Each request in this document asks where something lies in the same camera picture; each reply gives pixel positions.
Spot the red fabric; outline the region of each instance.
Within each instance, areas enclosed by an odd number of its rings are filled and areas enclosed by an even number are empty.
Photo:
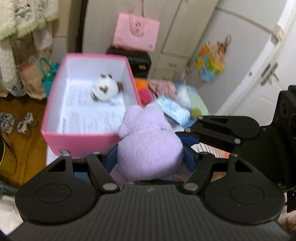
[[[148,105],[150,102],[153,101],[152,94],[148,88],[143,88],[139,90],[138,93],[142,105]]]

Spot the black suitcase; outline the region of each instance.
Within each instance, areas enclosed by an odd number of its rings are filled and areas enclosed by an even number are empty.
[[[128,58],[134,77],[147,78],[151,66],[151,58],[147,52],[131,52],[110,47],[106,54],[123,55]]]

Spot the cabinet door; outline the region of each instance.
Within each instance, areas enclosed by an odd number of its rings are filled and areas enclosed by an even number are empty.
[[[157,68],[176,71],[180,68],[183,68],[187,64],[187,62],[188,59],[166,56],[161,54],[157,63]]]
[[[176,71],[167,69],[155,69],[151,79],[155,80],[172,80]]]
[[[218,0],[182,0],[163,53],[190,58]]]

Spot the white plush toy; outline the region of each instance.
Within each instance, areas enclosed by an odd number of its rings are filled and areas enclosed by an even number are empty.
[[[188,96],[188,91],[185,85],[181,85],[173,98],[180,106],[191,109],[191,101]]]
[[[108,100],[120,91],[121,86],[121,83],[113,80],[112,75],[101,74],[92,88],[91,97],[93,100]]]

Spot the teal bag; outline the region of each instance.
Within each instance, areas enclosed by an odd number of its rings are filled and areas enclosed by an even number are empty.
[[[50,67],[50,71],[48,73],[45,73],[45,71],[42,68],[42,65],[41,65],[42,60],[44,60],[47,63],[47,65]],[[40,68],[42,74],[44,75],[44,78],[42,79],[42,84],[44,86],[46,98],[48,99],[50,89],[51,89],[52,83],[54,81],[54,77],[55,77],[57,70],[59,68],[59,63],[57,62],[54,66],[52,66],[51,63],[46,58],[40,58],[39,59],[39,68]]]

